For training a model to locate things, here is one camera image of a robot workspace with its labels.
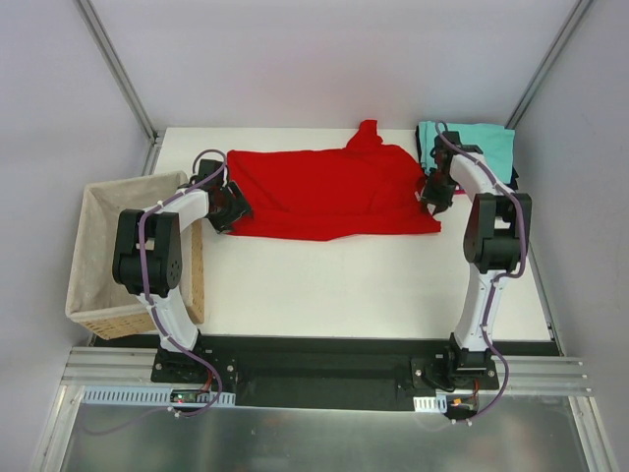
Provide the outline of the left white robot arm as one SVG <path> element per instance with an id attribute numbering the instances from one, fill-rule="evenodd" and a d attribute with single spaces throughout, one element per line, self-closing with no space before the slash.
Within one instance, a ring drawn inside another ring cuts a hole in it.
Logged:
<path id="1" fill-rule="evenodd" d="M 200 381 L 207 359 L 194 348 L 199 330 L 191 321 L 179 284 L 184 261 L 181 233 L 207 219 L 216 233 L 228 233 L 253 210 L 229 176 L 227 156 L 203 151 L 193 176 L 176 193 L 147 209 L 125 209 L 118 218 L 112 274 L 136 296 L 160 335 L 162 349 L 178 353 L 173 369 L 185 382 Z"/>

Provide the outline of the red t shirt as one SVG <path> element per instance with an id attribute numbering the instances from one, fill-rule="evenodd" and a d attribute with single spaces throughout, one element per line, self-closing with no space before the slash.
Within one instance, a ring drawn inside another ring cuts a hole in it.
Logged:
<path id="1" fill-rule="evenodd" d="M 385 143 L 374 120 L 341 148 L 231 150 L 228 164 L 253 210 L 234 224 L 237 236 L 322 242 L 441 229 L 418 200 L 427 180 L 421 165 Z"/>

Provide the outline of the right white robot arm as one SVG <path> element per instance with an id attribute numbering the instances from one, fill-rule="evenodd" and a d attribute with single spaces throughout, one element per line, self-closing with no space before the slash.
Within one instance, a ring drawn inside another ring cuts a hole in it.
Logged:
<path id="1" fill-rule="evenodd" d="M 422 368 L 428 385 L 453 391 L 481 379 L 492 368 L 493 325 L 509 279 L 524 274 L 529 250 L 532 199 L 502 183 L 477 146 L 461 143 L 443 123 L 435 125 L 429 171 L 420 193 L 424 210 L 435 216 L 452 207 L 456 190 L 471 202 L 463 237 L 469 283 L 459 323 L 441 358 Z"/>

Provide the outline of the wicker basket with cloth liner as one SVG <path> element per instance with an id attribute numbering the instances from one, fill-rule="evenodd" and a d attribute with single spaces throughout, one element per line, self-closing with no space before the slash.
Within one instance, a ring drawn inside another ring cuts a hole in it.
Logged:
<path id="1" fill-rule="evenodd" d="M 171 351 L 192 349 L 204 319 L 204 190 L 175 171 L 85 187 L 67 317 L 110 340 L 156 331 Z"/>

